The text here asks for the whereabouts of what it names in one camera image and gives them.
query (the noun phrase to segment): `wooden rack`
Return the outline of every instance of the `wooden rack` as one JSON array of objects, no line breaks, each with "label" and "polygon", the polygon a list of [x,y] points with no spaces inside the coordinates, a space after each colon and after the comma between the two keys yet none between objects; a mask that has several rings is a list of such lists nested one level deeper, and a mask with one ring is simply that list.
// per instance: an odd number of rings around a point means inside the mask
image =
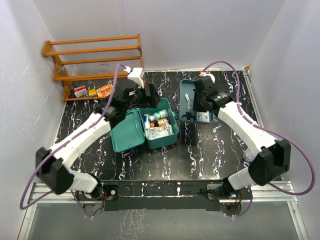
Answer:
[{"label": "wooden rack", "polygon": [[[95,58],[95,54],[112,57]],[[75,81],[91,81],[112,79],[115,76],[114,66],[121,62],[126,66],[144,67],[140,34],[133,36],[117,36],[91,38],[68,41],[46,41],[42,50],[45,57],[52,56],[55,62],[53,79],[64,82],[64,101],[94,100],[104,97],[69,97]],[[128,74],[118,73],[118,78]]]}]

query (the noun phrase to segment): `green plastic container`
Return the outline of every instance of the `green plastic container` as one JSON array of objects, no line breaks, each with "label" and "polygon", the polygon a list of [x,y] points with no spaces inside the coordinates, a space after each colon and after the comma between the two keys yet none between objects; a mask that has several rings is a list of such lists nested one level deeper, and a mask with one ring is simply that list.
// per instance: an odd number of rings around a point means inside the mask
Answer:
[{"label": "green plastic container", "polygon": [[[146,136],[143,116],[150,116],[156,112],[166,109],[170,125],[172,126],[173,134],[157,139],[148,139]],[[177,142],[179,128],[176,122],[176,115],[171,110],[169,101],[162,98],[157,108],[134,108],[126,114],[125,120],[120,122],[110,132],[112,139],[112,147],[116,153],[121,153],[125,150],[133,149],[145,142],[148,143],[150,149],[157,149]]]}]

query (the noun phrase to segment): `black marble surface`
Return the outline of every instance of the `black marble surface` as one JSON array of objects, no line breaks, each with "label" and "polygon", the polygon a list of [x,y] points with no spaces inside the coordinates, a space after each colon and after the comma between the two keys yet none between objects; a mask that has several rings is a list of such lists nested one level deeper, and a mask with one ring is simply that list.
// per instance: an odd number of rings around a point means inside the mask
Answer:
[{"label": "black marble surface", "polygon": [[[220,91],[236,94],[236,78],[232,71],[212,71]],[[256,121],[243,73],[241,84],[242,108]],[[158,94],[167,98],[173,111],[179,110],[180,81],[195,79],[199,72],[146,72],[146,80],[155,83]],[[90,81],[90,88],[103,86],[110,80]],[[83,124],[99,105],[99,101],[67,102],[56,141],[63,140]],[[109,134],[93,143],[72,166],[73,170],[94,173],[101,180],[220,180],[246,166],[242,155],[247,148],[224,122],[190,124],[177,121],[180,132],[177,143],[149,149],[147,142],[130,150],[115,153]]]}]

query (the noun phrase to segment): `gray floor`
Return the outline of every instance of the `gray floor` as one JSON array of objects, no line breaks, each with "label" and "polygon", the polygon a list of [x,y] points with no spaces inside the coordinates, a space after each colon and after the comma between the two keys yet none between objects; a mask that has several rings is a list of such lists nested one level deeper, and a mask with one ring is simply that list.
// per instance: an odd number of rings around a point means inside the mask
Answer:
[{"label": "gray floor", "polygon": [[39,204],[29,240],[298,239],[286,202],[254,202],[235,220],[201,209],[103,212],[93,221],[84,216],[74,203]]}]

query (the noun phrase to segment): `wooden shelf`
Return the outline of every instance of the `wooden shelf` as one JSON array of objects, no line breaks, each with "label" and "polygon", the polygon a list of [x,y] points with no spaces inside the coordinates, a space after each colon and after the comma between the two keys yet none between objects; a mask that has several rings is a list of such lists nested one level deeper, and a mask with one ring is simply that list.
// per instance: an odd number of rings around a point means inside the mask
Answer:
[{"label": "wooden shelf", "polygon": [[[124,41],[134,39],[136,39],[136,43],[131,41],[129,45],[121,45]],[[107,43],[112,43],[116,46],[109,46],[110,44],[108,45]],[[137,51],[137,55],[74,59],[74,55],[79,55],[79,58],[81,58],[86,54],[126,51]],[[127,62],[130,67],[144,67],[140,34],[54,42],[46,41],[42,49],[42,55],[45,57],[51,56],[55,62],[53,79],[64,82],[64,93],[62,96],[64,101],[103,99],[103,97],[98,96],[79,98],[69,98],[69,96],[73,82],[113,79],[115,77],[114,69],[110,70],[110,68],[117,64],[116,62],[121,62],[124,65]],[[72,59],[62,61],[60,56],[64,55],[66,55],[65,58],[72,56]],[[127,75],[126,72],[119,72],[118,78],[125,78]]]}]

